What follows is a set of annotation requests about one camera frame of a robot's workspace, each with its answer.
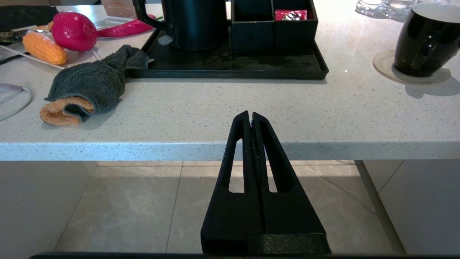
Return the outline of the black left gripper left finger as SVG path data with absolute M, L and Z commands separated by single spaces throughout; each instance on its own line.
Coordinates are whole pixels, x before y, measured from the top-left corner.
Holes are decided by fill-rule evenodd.
M 250 238 L 261 233 L 261 206 L 252 153 L 248 111 L 232 121 L 220 172 L 201 228 L 204 254 L 247 254 Z M 243 141 L 243 193 L 229 190 L 237 141 Z

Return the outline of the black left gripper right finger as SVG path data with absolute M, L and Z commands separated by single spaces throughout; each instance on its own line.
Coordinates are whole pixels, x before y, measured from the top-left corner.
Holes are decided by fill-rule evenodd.
M 252 239 L 261 254 L 328 254 L 326 231 L 282 145 L 264 116 L 253 113 L 256 175 L 263 233 Z

